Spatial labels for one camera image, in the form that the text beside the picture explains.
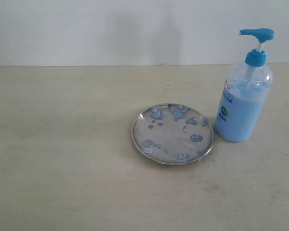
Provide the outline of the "blue pump soap bottle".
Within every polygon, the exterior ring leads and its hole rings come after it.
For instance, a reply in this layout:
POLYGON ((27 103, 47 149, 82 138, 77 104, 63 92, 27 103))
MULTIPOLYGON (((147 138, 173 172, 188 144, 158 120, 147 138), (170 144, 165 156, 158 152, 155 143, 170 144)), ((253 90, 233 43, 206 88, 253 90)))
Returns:
POLYGON ((215 131, 231 142, 242 142, 251 136, 274 81, 263 49, 265 42, 273 40, 274 31, 242 29, 239 34, 254 36, 258 46, 247 53, 244 61, 230 67, 223 87, 215 131))

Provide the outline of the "round metal plate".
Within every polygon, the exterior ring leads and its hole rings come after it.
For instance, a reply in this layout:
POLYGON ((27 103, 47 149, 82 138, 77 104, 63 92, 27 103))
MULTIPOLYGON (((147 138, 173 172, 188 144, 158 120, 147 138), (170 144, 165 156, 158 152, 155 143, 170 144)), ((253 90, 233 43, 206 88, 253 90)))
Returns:
POLYGON ((135 147, 147 158, 164 165, 200 161, 213 148, 214 130, 199 111, 176 103, 150 106, 131 127, 135 147))

